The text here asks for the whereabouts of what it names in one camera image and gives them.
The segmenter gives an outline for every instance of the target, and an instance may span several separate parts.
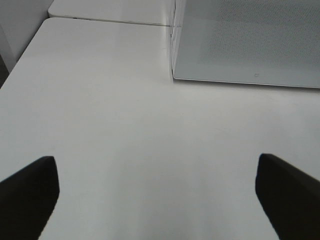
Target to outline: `table surface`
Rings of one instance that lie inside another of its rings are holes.
[[[169,25],[172,0],[54,0],[51,17]]]
[[[0,89],[0,178],[56,158],[40,239],[276,240],[259,154],[320,178],[317,90],[174,81],[168,31],[50,18]]]

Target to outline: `white surface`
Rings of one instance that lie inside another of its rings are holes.
[[[54,0],[51,17],[169,25],[173,0]]]
[[[259,154],[320,178],[318,91],[173,82],[168,27],[46,20],[0,89],[0,178],[53,155],[42,240],[277,240]]]
[[[53,0],[0,1],[0,54],[10,71],[48,18]]]

